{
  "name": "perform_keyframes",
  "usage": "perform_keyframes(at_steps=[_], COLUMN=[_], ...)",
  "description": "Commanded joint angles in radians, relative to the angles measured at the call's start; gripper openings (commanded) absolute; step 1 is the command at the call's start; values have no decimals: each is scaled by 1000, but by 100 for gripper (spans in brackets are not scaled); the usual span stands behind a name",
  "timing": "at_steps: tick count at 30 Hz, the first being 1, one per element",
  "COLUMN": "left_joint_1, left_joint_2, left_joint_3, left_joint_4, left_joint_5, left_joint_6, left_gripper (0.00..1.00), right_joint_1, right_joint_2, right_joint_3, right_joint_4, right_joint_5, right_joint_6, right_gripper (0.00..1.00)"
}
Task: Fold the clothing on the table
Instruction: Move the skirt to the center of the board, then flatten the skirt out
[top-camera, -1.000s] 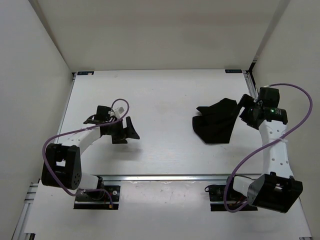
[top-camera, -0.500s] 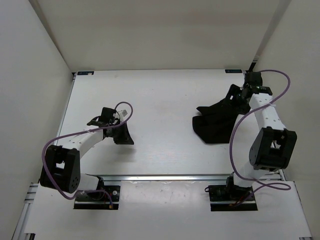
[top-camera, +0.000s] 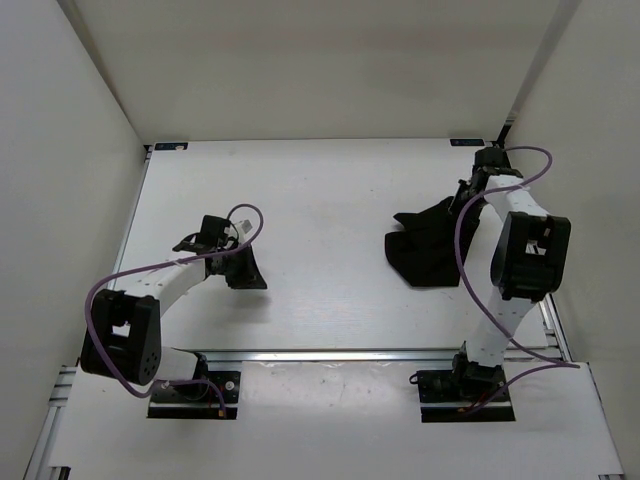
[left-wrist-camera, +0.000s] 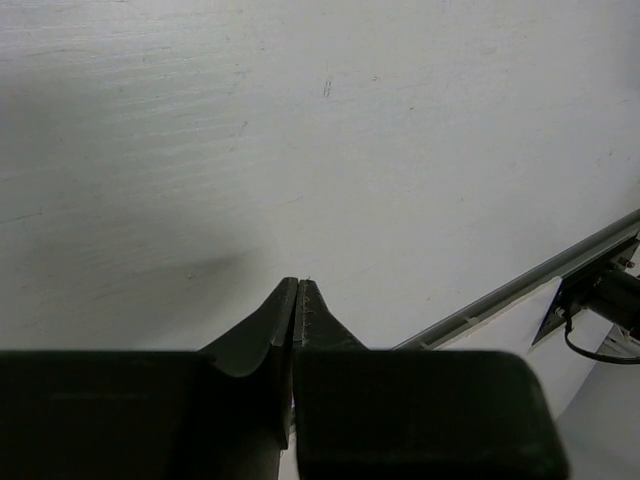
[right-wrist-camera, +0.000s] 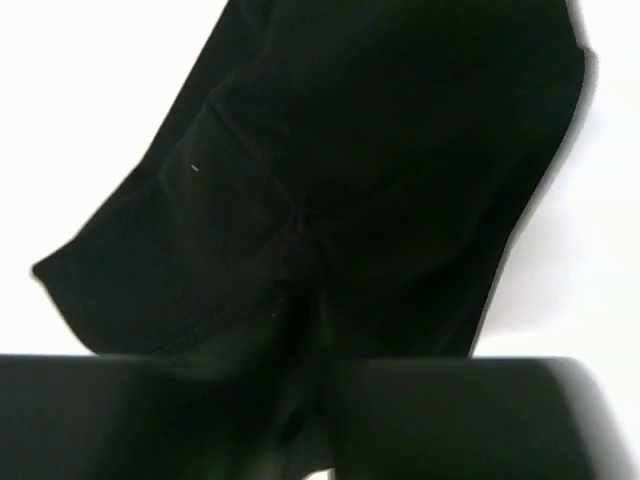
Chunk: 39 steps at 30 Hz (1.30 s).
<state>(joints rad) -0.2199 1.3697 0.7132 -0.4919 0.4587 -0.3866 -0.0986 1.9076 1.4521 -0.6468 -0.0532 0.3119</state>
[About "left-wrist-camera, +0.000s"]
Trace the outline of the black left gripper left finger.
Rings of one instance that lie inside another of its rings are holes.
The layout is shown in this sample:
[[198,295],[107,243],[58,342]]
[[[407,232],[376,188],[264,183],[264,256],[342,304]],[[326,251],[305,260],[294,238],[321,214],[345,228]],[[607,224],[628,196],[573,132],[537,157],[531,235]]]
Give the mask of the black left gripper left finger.
[[197,351],[3,351],[5,479],[274,479],[298,282]]

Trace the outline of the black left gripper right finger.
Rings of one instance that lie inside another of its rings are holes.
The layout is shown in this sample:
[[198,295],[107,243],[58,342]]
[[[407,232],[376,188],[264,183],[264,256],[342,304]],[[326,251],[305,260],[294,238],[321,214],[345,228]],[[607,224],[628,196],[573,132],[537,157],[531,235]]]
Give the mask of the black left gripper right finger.
[[520,357],[372,350],[299,284],[293,350],[303,479],[566,479],[542,386]]

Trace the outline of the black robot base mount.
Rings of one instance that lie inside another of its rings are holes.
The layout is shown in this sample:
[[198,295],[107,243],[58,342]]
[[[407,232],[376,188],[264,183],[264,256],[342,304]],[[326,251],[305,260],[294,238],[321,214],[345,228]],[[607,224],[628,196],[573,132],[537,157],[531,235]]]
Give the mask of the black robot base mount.
[[631,338],[639,338],[639,278],[629,270],[639,247],[636,235],[606,249],[563,277],[533,342],[539,343],[575,316],[589,309]]

